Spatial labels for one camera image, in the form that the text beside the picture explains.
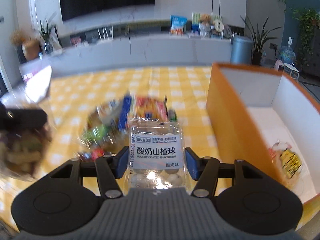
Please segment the climbing green plant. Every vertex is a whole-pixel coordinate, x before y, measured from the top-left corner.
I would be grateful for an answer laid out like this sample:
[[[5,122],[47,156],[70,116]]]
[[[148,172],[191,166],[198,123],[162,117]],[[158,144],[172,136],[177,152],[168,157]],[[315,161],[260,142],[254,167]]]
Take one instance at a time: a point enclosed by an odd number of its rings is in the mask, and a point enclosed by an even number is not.
[[[313,55],[311,43],[316,29],[319,29],[319,12],[314,8],[292,9],[292,18],[298,21],[297,63],[300,67],[307,67]]]

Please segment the teddy bear figurine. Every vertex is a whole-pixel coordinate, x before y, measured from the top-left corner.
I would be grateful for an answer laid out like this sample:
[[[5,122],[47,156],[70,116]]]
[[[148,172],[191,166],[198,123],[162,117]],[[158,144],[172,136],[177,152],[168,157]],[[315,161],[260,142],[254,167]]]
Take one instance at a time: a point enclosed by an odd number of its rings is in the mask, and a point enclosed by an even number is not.
[[[199,30],[200,36],[202,37],[210,37],[210,22],[212,17],[208,14],[201,14],[199,18]]]

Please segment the mixed nuts clear bag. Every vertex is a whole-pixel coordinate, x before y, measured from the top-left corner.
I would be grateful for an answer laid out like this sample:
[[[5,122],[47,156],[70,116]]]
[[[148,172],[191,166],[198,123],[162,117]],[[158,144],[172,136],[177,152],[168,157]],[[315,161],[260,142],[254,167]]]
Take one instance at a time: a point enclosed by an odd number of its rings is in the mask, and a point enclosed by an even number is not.
[[[47,113],[48,121],[41,129],[1,130],[1,176],[31,180],[53,138],[54,119],[49,94],[51,66],[28,73],[24,84],[1,97],[7,108],[37,109]]]

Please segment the yogurt hawthorn ball pack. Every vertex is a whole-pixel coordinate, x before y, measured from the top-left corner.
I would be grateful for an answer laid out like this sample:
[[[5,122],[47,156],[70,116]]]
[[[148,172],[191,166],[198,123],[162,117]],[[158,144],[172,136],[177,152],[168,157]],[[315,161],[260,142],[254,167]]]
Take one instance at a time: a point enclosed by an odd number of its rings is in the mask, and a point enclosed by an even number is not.
[[[178,121],[133,120],[125,178],[128,190],[189,189],[182,125]]]

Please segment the yellow waffle snack bag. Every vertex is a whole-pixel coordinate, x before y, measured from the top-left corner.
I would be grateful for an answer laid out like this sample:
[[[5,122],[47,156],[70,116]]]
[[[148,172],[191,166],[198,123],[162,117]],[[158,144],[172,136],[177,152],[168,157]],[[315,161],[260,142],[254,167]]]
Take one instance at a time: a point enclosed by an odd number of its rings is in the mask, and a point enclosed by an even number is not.
[[[278,141],[268,150],[272,164],[280,174],[281,180],[285,184],[297,180],[303,162],[299,155],[292,150],[292,146],[287,142]]]

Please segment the orange cardboard box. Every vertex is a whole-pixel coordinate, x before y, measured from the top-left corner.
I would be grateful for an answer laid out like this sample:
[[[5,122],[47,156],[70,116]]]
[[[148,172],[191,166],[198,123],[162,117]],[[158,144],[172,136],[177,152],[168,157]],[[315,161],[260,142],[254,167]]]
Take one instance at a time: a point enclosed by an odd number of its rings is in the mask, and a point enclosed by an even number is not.
[[[319,103],[287,74],[248,65],[212,66],[206,109],[225,163],[243,159],[282,181],[274,145],[302,161],[293,191],[303,203],[299,227],[319,213]]]

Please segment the white round stool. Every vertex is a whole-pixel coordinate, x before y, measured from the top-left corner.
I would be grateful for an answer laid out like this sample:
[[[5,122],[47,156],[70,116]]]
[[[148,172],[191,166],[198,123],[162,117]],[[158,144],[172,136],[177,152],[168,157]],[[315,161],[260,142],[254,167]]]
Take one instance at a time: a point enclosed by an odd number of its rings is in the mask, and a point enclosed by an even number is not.
[[[284,63],[284,72],[287,73],[294,80],[298,80],[299,78],[299,70],[291,64]]]

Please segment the white wifi router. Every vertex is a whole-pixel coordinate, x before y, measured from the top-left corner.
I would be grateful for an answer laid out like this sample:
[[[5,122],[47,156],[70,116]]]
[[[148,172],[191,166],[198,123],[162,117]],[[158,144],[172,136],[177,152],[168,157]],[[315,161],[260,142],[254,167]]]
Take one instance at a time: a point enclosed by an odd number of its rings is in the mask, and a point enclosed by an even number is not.
[[[114,39],[113,26],[100,27],[97,29],[97,31],[100,42]]]

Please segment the white TV console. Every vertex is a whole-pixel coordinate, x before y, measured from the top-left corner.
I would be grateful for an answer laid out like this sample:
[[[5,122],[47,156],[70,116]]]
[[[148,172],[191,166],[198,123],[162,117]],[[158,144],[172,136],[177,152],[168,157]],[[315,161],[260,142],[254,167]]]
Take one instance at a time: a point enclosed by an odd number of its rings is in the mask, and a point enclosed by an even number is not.
[[[148,34],[108,39],[69,47],[20,65],[23,77],[51,66],[53,77],[143,66],[210,66],[229,62],[228,39],[190,38],[188,35]]]

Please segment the plant in glass vase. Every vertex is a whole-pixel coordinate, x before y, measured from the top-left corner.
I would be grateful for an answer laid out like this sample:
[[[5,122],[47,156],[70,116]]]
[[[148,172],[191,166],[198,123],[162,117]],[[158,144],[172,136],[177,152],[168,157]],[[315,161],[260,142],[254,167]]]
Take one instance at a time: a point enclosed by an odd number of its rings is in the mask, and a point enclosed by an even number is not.
[[[56,36],[56,26],[52,24],[53,17],[40,21],[39,35],[42,38],[44,52],[47,55],[51,54],[60,45]]]

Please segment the red yellow snack pack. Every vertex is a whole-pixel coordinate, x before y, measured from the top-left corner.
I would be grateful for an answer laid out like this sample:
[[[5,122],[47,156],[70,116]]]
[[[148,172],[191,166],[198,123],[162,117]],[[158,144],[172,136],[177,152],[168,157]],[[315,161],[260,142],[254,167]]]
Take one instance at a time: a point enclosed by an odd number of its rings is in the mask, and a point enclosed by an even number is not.
[[[150,96],[134,96],[133,112],[136,118],[147,118],[163,122],[168,120],[166,101]]]

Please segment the blue grey trash bin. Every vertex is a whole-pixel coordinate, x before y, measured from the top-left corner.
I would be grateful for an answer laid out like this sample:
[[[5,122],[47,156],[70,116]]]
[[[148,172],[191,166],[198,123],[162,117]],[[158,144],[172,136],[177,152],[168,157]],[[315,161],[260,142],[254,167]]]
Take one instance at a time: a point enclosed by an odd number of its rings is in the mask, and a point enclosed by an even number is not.
[[[251,64],[253,41],[245,36],[234,36],[232,39],[231,63]]]

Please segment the tall green potted plant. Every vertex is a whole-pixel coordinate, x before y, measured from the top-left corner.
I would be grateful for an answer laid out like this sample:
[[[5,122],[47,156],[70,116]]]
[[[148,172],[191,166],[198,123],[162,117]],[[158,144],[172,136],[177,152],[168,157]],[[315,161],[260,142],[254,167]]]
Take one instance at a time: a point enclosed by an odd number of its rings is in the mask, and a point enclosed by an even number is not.
[[[262,28],[259,28],[259,24],[257,24],[256,28],[253,26],[251,20],[246,17],[243,18],[242,16],[240,17],[242,21],[244,22],[245,26],[249,30],[249,33],[251,35],[252,41],[253,41],[253,52],[252,52],[252,65],[259,66],[261,63],[261,58],[262,58],[262,49],[265,43],[269,40],[275,40],[277,37],[272,37],[269,36],[269,34],[272,31],[278,30],[282,28],[282,26],[275,27],[273,29],[266,29],[266,25],[268,23],[269,17],[265,20],[263,23]]]

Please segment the blue water jug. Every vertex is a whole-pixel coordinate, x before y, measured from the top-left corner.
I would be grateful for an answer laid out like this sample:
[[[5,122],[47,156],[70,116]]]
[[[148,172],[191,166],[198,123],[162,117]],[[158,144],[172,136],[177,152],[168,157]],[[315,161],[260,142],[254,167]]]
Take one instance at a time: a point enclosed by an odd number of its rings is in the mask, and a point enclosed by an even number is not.
[[[281,61],[283,63],[287,63],[290,65],[294,65],[295,59],[296,59],[296,54],[292,49],[292,42],[293,42],[292,37],[289,37],[288,42],[287,42],[287,46],[281,47],[281,49],[279,51]]]

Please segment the brown round vase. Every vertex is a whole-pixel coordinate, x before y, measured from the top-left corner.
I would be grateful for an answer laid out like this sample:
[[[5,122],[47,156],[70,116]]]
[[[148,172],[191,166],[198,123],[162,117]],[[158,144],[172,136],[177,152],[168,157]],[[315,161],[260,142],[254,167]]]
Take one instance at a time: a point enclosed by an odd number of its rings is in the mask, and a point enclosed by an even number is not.
[[[27,61],[38,58],[40,53],[39,40],[32,39],[24,41],[22,43],[22,51]]]

